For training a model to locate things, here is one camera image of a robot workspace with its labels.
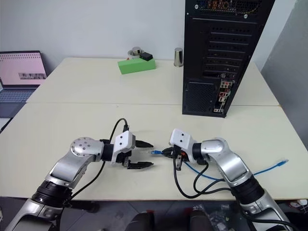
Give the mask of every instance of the green block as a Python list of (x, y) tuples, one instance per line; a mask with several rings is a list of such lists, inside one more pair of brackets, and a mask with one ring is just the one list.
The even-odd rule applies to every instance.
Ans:
[(130, 59), (117, 62), (121, 73), (128, 74), (139, 71), (147, 71), (156, 69), (155, 60), (145, 61), (143, 59)]

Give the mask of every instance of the blue ethernet cable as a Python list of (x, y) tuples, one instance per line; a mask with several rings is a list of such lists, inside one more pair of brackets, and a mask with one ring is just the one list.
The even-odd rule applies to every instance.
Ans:
[[(158, 151), (158, 150), (153, 150), (153, 151), (151, 151), (151, 154), (162, 154), (162, 152), (161, 152), (161, 151)], [(271, 170), (273, 170), (273, 169), (276, 168), (276, 167), (280, 167), (280, 166), (286, 164), (288, 161), (289, 161), (288, 159), (285, 159), (285, 160), (283, 160), (283, 161), (277, 163), (276, 165), (274, 165), (274, 166), (272, 166), (272, 167), (269, 167), (269, 168), (267, 168), (267, 169), (264, 169), (264, 170), (261, 170), (261, 171), (258, 171), (258, 172), (256, 172), (256, 173), (254, 173), (254, 176), (257, 176), (257, 175), (259, 175), (259, 174), (261, 174), (261, 173), (265, 173), (265, 172), (271, 171)], [(194, 169), (190, 164), (188, 164), (187, 162), (184, 162), (184, 164), (186, 164), (186, 166), (187, 166), (188, 168), (190, 168), (192, 171), (194, 171), (195, 173), (197, 173), (197, 174), (200, 173), (200, 172), (198, 172), (196, 169)], [(218, 178), (210, 177), (210, 176), (204, 175), (204, 174), (202, 174), (201, 176), (203, 176), (203, 177), (205, 177), (205, 178), (208, 178), (208, 179), (210, 179), (210, 180), (219, 180)]]

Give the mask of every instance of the laptop keyboard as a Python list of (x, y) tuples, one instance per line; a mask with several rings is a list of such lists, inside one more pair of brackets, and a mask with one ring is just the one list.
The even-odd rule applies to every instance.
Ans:
[(0, 103), (24, 103), (32, 93), (31, 90), (3, 90), (0, 92)]

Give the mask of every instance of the robotic arm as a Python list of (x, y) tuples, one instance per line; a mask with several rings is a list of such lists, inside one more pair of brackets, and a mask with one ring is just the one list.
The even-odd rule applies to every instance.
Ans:
[(97, 141), (89, 137), (74, 140), (67, 154), (54, 165), (5, 231), (49, 231), (52, 221), (60, 216), (63, 207), (71, 199), (72, 190), (91, 162), (103, 160), (111, 164), (122, 163), (128, 169), (151, 166), (150, 162), (130, 163), (128, 158), (135, 143), (135, 136), (128, 130), (118, 135), (114, 144), (110, 144), (109, 140)]
[[(216, 164), (220, 174), (230, 186), (232, 194), (240, 202), (240, 206), (254, 219), (280, 220), (289, 222), (286, 215), (272, 199), (269, 193), (263, 189), (254, 178), (243, 160), (232, 152), (227, 142), (222, 138), (197, 143), (191, 135), (179, 129), (172, 132), (170, 144), (173, 150), (182, 150), (187, 154), (190, 162), (197, 163), (198, 160), (206, 160)], [(178, 158), (176, 167), (180, 170), (181, 158)], [(265, 231), (277, 224), (253, 222), (256, 231)], [(283, 225), (287, 231), (293, 229)]]

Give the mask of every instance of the black pc case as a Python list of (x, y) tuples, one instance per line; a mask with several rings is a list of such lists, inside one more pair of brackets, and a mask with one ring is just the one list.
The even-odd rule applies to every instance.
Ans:
[(275, 0), (186, 0), (183, 114), (225, 117)]

